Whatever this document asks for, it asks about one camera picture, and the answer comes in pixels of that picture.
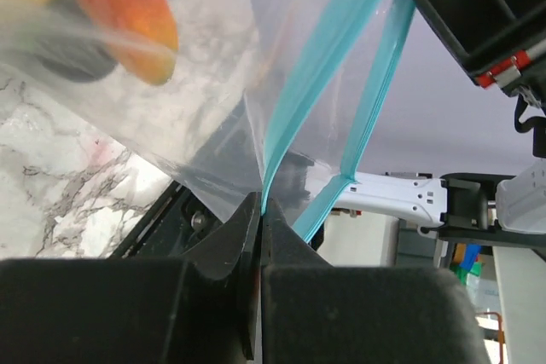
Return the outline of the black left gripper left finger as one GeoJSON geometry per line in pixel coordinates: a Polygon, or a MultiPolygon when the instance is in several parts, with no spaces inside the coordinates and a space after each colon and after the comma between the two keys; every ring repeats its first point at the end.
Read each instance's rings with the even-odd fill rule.
{"type": "Polygon", "coordinates": [[[3,261],[2,362],[250,361],[260,201],[177,257],[3,261]]]}

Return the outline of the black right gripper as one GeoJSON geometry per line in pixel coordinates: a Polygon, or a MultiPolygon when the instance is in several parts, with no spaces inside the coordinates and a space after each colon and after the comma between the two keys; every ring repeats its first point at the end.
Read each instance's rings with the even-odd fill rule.
{"type": "Polygon", "coordinates": [[[472,81],[545,96],[545,0],[414,0],[472,81]]]}

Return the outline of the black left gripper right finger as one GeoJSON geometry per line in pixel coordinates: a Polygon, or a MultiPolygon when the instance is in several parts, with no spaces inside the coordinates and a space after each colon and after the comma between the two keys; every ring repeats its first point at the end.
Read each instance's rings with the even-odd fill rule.
{"type": "Polygon", "coordinates": [[[332,266],[275,201],[263,234],[264,362],[488,362],[473,305],[449,270],[332,266]]]}

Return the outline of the clear zip top bag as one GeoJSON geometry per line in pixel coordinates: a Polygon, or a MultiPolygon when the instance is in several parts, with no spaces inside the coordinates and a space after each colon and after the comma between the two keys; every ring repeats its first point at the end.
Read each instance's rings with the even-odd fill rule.
{"type": "Polygon", "coordinates": [[[69,23],[48,2],[1,4],[1,68],[178,179],[219,219],[259,192],[295,230],[340,173],[393,0],[167,2],[178,52],[165,84],[119,62],[99,81],[74,83],[23,54],[40,32],[96,39],[110,55],[110,41],[139,44],[91,20],[69,23]]]}

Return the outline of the dark purple toy mangosteen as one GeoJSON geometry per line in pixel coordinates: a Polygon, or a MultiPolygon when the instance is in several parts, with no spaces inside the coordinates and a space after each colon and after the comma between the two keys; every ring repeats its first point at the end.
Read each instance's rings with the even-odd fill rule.
{"type": "MultiPolygon", "coordinates": [[[[46,9],[56,12],[69,23],[78,23],[86,29],[92,27],[90,19],[75,0],[50,0],[46,9]]],[[[50,72],[74,83],[99,81],[118,65],[101,41],[76,34],[40,32],[32,36],[31,42],[21,52],[36,58],[50,72]]]]}

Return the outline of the orange red toy mango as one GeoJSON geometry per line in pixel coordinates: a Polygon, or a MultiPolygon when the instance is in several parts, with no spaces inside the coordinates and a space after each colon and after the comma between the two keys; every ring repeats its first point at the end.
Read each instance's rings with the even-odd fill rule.
{"type": "Polygon", "coordinates": [[[124,68],[152,85],[165,84],[174,72],[178,52],[177,23],[167,0],[76,0],[99,27],[127,33],[138,45],[108,42],[124,68]]]}

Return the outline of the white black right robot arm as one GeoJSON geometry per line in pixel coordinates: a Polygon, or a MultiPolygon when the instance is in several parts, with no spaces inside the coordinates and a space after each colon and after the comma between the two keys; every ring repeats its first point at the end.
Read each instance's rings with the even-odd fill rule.
{"type": "Polygon", "coordinates": [[[393,0],[340,173],[294,224],[310,240],[334,208],[372,211],[415,223],[449,242],[545,244],[545,0],[393,0]],[[514,129],[531,134],[534,163],[517,176],[451,173],[404,179],[360,173],[372,129],[420,12],[476,86],[515,99],[514,129]]]}

